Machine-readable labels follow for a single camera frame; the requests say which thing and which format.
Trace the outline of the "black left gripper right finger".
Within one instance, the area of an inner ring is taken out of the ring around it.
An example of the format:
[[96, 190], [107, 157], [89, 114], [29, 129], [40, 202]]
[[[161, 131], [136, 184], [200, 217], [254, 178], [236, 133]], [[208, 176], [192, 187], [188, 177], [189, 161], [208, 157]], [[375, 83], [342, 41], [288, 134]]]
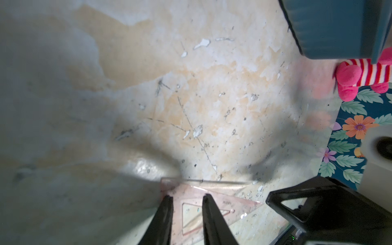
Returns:
[[211, 194], [203, 197], [202, 213], [205, 245], [238, 245]]

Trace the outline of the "brown triangle ruler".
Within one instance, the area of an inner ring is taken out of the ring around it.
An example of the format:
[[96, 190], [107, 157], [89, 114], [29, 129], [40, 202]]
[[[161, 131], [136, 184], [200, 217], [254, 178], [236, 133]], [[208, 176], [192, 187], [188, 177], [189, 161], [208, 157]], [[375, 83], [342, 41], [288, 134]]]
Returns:
[[226, 223], [231, 225], [258, 209], [262, 203], [236, 195], [248, 187], [247, 182], [218, 182], [162, 178], [163, 196], [173, 197], [172, 245], [194, 245], [203, 239], [202, 203], [212, 195]]

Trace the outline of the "teal plastic storage box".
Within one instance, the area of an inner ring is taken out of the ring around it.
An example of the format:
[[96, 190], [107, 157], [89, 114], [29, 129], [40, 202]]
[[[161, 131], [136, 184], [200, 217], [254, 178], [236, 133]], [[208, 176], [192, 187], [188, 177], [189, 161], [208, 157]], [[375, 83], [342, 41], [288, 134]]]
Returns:
[[392, 26], [391, 1], [279, 2], [300, 53], [313, 60], [377, 63]]

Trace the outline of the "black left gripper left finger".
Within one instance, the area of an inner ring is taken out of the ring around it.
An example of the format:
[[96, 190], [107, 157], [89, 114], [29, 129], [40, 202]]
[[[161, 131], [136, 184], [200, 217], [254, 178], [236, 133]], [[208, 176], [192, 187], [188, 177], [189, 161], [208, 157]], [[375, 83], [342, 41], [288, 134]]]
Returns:
[[173, 197], [166, 195], [148, 226], [139, 245], [170, 245], [173, 224]]

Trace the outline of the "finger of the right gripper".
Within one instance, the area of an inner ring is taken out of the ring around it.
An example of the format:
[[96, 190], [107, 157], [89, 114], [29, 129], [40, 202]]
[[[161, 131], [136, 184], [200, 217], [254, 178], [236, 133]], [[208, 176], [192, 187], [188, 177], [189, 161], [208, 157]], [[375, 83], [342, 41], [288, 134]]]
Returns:
[[291, 224], [278, 245], [392, 243], [392, 214], [330, 177], [270, 192], [265, 202]]

